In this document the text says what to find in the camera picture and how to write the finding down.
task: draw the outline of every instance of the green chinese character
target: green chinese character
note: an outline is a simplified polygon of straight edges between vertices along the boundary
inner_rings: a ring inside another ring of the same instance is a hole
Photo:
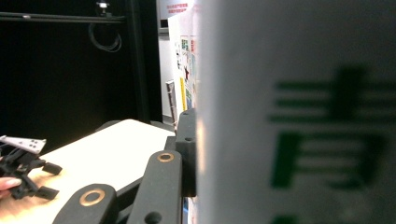
[[[306,141],[348,141],[360,142],[364,148],[330,150],[316,148],[315,150],[302,150],[302,144]],[[359,189],[370,185],[375,177],[379,156],[386,146],[385,138],[371,133],[281,133],[276,147],[275,168],[272,176],[272,186],[276,189],[288,189],[292,187],[293,177],[296,173],[310,175],[347,175],[348,180],[343,182],[328,182],[333,189]],[[300,158],[320,160],[326,158],[352,158],[357,159],[358,164],[350,166],[332,167],[309,167],[298,165]]]
[[[370,116],[359,115],[361,109],[374,109],[377,111],[394,108],[395,100],[388,99],[363,99],[366,92],[382,94],[384,91],[396,95],[396,83],[394,81],[368,82],[366,80],[368,69],[364,66],[342,66],[331,82],[325,81],[282,81],[276,88],[279,91],[305,92],[317,94],[318,91],[326,91],[330,94],[329,99],[276,99],[276,107],[283,109],[324,109],[325,115],[305,116],[276,114],[270,116],[272,122],[297,122],[297,123],[389,123],[396,122],[396,113],[390,115]]]
[[[297,224],[295,216],[279,216],[274,218],[271,224]]]

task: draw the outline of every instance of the white table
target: white table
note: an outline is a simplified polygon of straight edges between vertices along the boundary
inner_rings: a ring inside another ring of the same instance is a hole
[[[59,190],[52,201],[37,197],[0,200],[0,223],[52,223],[77,190],[108,184],[119,190],[143,176],[149,157],[163,150],[166,137],[175,135],[132,119],[121,121],[42,156],[63,167],[59,175],[33,170],[29,176],[40,186]]]

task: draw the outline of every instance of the poster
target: poster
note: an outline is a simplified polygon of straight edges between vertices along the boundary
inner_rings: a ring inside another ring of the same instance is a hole
[[[168,22],[178,116],[196,106],[199,54],[197,6],[169,18]]]
[[[168,18],[184,12],[194,5],[194,0],[157,0],[160,31],[167,32]]]

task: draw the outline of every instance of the metal bar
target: metal bar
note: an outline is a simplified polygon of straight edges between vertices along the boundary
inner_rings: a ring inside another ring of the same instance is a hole
[[[127,224],[181,223],[181,163],[176,151],[152,154]]]
[[[52,223],[116,223],[119,211],[117,194],[113,187],[91,184],[76,191]]]
[[[126,0],[126,22],[131,51],[131,65],[134,78],[134,95],[136,98],[137,118],[150,122],[149,94],[146,78],[143,40],[141,31],[140,9],[137,0]]]
[[[183,197],[195,197],[196,192],[196,137],[195,109],[189,109],[180,114],[177,125],[176,151],[183,159]]]
[[[0,12],[0,21],[124,23],[125,17],[111,17],[111,18],[108,18],[108,17],[81,17],[81,16],[63,16],[63,15]]]

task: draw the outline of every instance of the black cable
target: black cable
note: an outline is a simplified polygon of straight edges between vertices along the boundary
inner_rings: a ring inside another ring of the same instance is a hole
[[[104,46],[99,44],[99,42],[95,39],[94,33],[93,33],[93,29],[95,28],[95,24],[91,23],[90,27],[88,28],[88,34],[90,36],[90,40],[91,42],[99,49],[110,52],[110,53],[114,53],[117,52],[121,49],[122,46],[122,39],[119,33],[117,33],[116,38],[114,39],[114,43],[112,45],[109,46]]]

